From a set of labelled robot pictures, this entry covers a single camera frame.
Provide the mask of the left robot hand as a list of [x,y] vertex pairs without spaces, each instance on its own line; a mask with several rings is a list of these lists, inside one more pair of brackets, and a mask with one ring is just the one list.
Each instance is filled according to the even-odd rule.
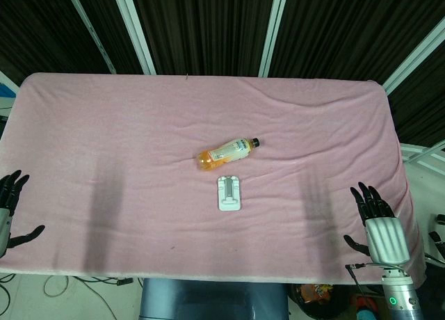
[[45,230],[44,225],[39,225],[28,234],[17,237],[11,236],[10,230],[19,201],[19,195],[30,177],[30,175],[21,176],[21,174],[21,170],[16,170],[12,174],[5,175],[1,178],[1,257],[6,254],[8,249],[15,248],[36,239]]

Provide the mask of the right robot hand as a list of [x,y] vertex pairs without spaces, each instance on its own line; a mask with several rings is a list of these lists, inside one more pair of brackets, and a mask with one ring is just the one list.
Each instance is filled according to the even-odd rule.
[[362,182],[350,189],[364,226],[367,244],[360,244],[345,234],[343,239],[359,253],[369,256],[373,263],[398,266],[410,260],[410,252],[400,218],[383,200],[378,191]]

